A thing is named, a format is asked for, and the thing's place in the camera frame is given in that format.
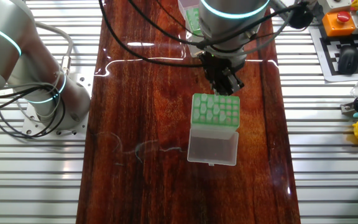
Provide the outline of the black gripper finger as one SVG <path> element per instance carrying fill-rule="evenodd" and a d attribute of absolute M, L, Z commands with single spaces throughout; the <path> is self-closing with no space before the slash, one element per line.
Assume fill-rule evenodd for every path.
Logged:
<path fill-rule="evenodd" d="M 231 94 L 231 84 L 227 78 L 215 79 L 213 82 L 213 88 L 219 95 L 228 96 Z"/>
<path fill-rule="evenodd" d="M 239 79 L 236 76 L 236 74 L 231 71 L 229 72 L 228 80 L 231 85 L 231 90 L 233 93 L 239 91 L 240 89 L 242 89 L 244 87 L 244 83 L 242 82 L 242 80 Z"/>

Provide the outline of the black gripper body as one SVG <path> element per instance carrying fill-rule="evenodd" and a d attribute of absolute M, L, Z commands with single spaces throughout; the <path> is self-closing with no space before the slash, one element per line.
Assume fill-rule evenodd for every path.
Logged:
<path fill-rule="evenodd" d="M 203 65 L 205 78 L 210 82 L 218 81 L 226 70 L 236 80 L 239 80 L 236 73 L 245 65 L 244 58 L 220 58 L 209 52 L 200 54 L 198 58 Z"/>

